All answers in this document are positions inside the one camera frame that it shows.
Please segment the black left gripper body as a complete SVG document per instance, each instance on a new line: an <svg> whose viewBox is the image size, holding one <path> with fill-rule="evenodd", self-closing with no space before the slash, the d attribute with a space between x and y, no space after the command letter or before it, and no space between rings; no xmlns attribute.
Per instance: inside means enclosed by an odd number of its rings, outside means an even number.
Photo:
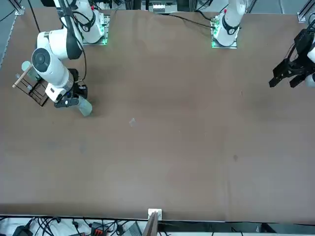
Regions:
<svg viewBox="0 0 315 236"><path fill-rule="evenodd" d="M302 29L294 39L290 57L296 52L290 66L310 66L315 63L315 30Z"/></svg>

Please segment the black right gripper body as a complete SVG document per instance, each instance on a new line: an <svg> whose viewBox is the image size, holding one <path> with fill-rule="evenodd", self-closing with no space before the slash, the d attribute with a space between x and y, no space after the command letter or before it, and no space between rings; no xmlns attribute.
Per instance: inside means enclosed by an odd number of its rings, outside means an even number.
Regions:
<svg viewBox="0 0 315 236"><path fill-rule="evenodd" d="M72 86L71 90L69 91L69 95L72 98L79 98L79 96L81 96L83 98L87 98L88 97L88 87L85 84L80 85L78 83L78 80L79 80L78 71L76 69L70 69L69 72L73 77L73 86Z"/></svg>

